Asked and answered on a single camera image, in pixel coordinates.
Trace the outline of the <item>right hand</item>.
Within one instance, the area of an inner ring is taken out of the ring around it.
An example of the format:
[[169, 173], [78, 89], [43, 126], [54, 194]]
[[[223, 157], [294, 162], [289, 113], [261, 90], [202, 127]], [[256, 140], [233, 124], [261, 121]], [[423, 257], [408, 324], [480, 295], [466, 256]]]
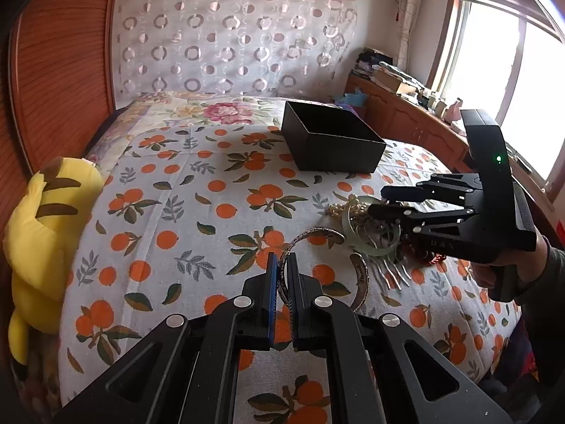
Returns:
[[532, 252], [505, 251], [493, 263], [471, 263], [472, 277], [477, 285], [487, 289], [491, 301], [516, 301], [522, 305], [548, 291], [551, 276], [546, 276], [550, 264], [551, 246], [541, 232], [536, 231]]

